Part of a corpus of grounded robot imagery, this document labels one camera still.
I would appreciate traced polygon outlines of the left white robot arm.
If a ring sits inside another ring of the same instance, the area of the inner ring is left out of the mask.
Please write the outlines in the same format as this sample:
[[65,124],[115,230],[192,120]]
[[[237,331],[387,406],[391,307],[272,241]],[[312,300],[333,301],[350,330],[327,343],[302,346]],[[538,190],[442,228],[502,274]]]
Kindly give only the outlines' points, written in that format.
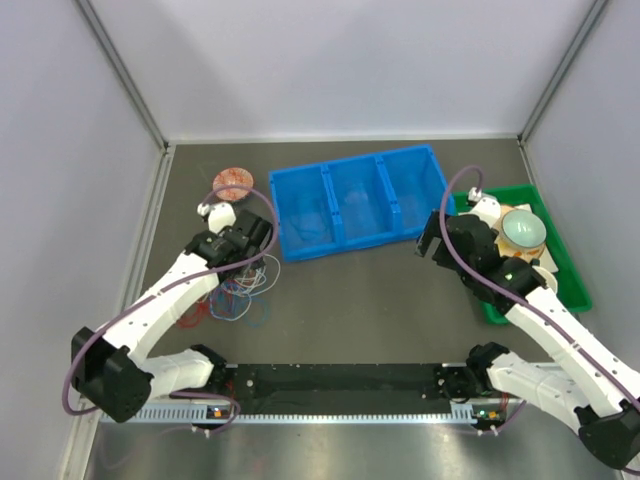
[[66,389],[75,389],[112,420],[132,419],[145,404],[186,389],[216,396],[226,387],[224,361],[202,346],[151,357],[165,333],[199,299],[257,263],[274,238],[271,221],[230,204],[208,206],[197,233],[168,271],[130,307],[98,330],[71,340]]

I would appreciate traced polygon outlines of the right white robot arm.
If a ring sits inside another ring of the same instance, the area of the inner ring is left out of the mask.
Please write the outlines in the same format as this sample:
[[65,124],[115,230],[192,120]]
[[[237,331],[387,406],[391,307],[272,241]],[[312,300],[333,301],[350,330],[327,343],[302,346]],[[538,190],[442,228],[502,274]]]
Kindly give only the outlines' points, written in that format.
[[499,253],[497,232],[473,213],[431,213],[416,245],[456,272],[562,369],[545,373],[495,342],[473,347],[466,380],[476,394],[521,398],[559,420],[606,466],[626,471],[639,455],[639,373],[600,343],[560,302],[538,266]]

